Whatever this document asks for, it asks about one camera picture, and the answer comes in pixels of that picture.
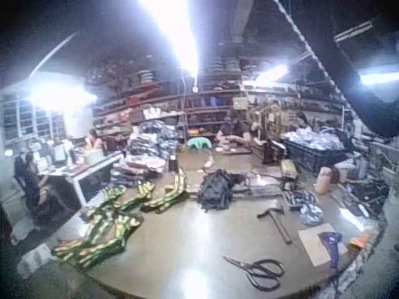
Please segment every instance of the table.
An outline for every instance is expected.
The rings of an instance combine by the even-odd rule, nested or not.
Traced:
[[[206,153],[180,156],[189,184],[199,183],[199,176],[204,174],[196,170],[206,159]],[[213,169],[226,168],[231,172],[249,171],[254,162],[249,155],[214,159]],[[163,186],[172,179],[172,175],[164,175],[156,182],[155,192],[161,194]],[[124,196],[134,193],[129,189]],[[325,222],[343,233],[347,244],[359,230],[340,215],[337,204],[328,196],[319,196],[319,200]],[[256,219],[264,211],[264,203],[264,199],[240,200],[228,210],[205,213],[195,201],[186,201],[164,214],[143,214],[145,221],[129,238],[126,252],[104,261],[87,275],[109,289],[140,298],[278,298],[327,281],[333,274],[328,264],[313,267],[299,239],[297,231],[306,228],[299,216],[288,212],[283,204],[286,214],[282,221],[293,241],[286,245],[270,219]],[[54,246],[57,237],[78,237],[79,231],[85,231],[83,227],[79,217],[74,216],[50,238],[48,245]],[[356,254],[349,250],[342,255],[339,267],[346,267]],[[270,293],[256,290],[245,273],[224,261],[223,255],[247,262],[280,260],[286,268],[281,288]]]
[[[51,173],[41,173],[46,176],[54,176],[54,177],[64,177],[70,184],[73,185],[74,191],[76,193],[77,199],[82,207],[87,204],[86,198],[82,192],[82,188],[80,187],[80,180],[86,178],[90,174],[95,173],[96,171],[118,161],[120,158],[123,157],[123,154],[120,151],[116,151],[108,156],[104,157],[103,160],[95,163],[93,165],[87,164],[77,164],[72,169],[57,169]]]

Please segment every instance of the person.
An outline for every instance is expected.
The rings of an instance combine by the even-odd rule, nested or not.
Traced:
[[[90,129],[86,139],[86,150],[100,150],[102,148],[102,140],[97,135],[95,129]]]
[[[221,144],[227,142],[237,142],[241,145],[248,145],[251,141],[251,134],[249,127],[239,119],[238,112],[235,109],[231,109],[224,123],[216,135],[216,140]]]
[[[35,209],[45,203],[48,199],[54,198],[58,201],[59,205],[65,210],[71,211],[60,199],[54,187],[48,184],[48,176],[39,179],[39,169],[34,161],[32,152],[25,155],[25,171],[23,178],[25,180],[25,189],[27,192],[27,205],[29,208]]]

